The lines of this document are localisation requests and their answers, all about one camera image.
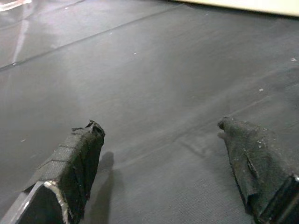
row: black foam padding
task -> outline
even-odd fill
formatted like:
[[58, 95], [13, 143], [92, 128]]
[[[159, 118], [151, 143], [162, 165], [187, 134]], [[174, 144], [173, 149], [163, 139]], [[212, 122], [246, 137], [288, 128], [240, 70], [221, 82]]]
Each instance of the black foam padding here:
[[76, 224], [84, 215], [97, 172], [105, 133], [94, 121], [75, 128], [53, 155], [43, 163], [26, 185], [37, 181], [55, 181], [68, 204], [69, 221]]
[[223, 118], [230, 163], [247, 207], [261, 223], [299, 221], [298, 174], [274, 132], [249, 122]]

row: dark gray floor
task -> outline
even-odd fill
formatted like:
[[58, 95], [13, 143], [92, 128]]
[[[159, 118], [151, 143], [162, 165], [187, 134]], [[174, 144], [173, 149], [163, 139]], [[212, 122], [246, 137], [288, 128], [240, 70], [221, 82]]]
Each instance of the dark gray floor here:
[[114, 165], [100, 166], [82, 223], [249, 224], [216, 124], [235, 116], [297, 147], [298, 20], [74, 2], [1, 15], [0, 217], [70, 128], [93, 119]]

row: black fabric cover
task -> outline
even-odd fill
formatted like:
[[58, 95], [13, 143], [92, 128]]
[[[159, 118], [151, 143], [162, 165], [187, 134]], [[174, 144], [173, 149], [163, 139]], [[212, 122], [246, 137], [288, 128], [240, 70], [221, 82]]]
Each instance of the black fabric cover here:
[[285, 156], [275, 133], [223, 118], [229, 160], [247, 207], [261, 223], [298, 223], [298, 167]]
[[103, 129], [94, 121], [90, 121], [86, 128], [74, 128], [58, 150], [36, 171], [25, 189], [37, 181], [55, 181], [68, 204], [70, 223], [78, 223], [90, 196], [104, 136]]
[[65, 224], [61, 207], [53, 191], [39, 187], [20, 219], [1, 220], [1, 224]]

